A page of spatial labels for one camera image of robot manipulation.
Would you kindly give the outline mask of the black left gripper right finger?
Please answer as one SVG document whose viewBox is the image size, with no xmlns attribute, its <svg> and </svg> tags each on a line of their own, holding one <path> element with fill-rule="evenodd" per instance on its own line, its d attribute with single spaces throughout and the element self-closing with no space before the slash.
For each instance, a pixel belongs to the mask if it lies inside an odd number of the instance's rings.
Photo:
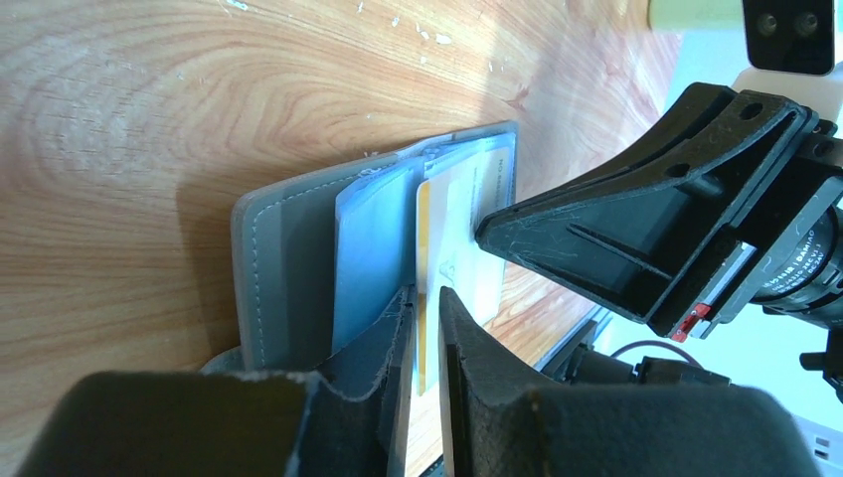
<svg viewBox="0 0 843 477">
<path fill-rule="evenodd" d="M 448 476 L 815 476 L 791 415 L 724 385 L 564 385 L 439 293 Z"/>
</svg>

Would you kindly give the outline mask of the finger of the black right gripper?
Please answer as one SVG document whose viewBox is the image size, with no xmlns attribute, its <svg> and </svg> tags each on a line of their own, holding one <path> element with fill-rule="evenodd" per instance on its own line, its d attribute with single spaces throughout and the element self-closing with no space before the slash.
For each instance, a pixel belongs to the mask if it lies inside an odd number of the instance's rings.
<svg viewBox="0 0 843 477">
<path fill-rule="evenodd" d="M 672 275 L 656 262 L 653 233 L 667 218 L 664 189 L 568 192 L 566 184 L 494 213 L 480 246 L 647 323 Z"/>
<path fill-rule="evenodd" d="M 566 184 L 568 192 L 634 192 L 708 185 L 756 188 L 799 134 L 800 104 L 778 94 L 695 82 L 637 141 Z"/>
</svg>

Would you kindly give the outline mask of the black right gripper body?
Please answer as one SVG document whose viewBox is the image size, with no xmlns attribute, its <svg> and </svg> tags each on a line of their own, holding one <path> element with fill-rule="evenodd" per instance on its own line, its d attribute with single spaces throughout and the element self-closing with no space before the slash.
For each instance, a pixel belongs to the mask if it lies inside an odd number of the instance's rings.
<svg viewBox="0 0 843 477">
<path fill-rule="evenodd" d="M 663 188 L 669 208 L 654 256 L 672 278 L 648 314 L 653 332 L 707 336 L 748 304 L 841 328 L 842 144 L 832 129 L 801 105 L 799 134 L 768 156 L 776 162 L 756 188 Z"/>
</svg>

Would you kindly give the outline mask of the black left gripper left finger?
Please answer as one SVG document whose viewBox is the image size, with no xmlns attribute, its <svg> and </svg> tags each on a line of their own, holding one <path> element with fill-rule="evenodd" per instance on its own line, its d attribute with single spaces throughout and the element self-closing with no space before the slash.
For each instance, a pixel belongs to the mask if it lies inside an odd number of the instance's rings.
<svg viewBox="0 0 843 477">
<path fill-rule="evenodd" d="M 23 476 L 401 476 L 417 294 L 313 370 L 102 372 L 60 400 Z"/>
</svg>

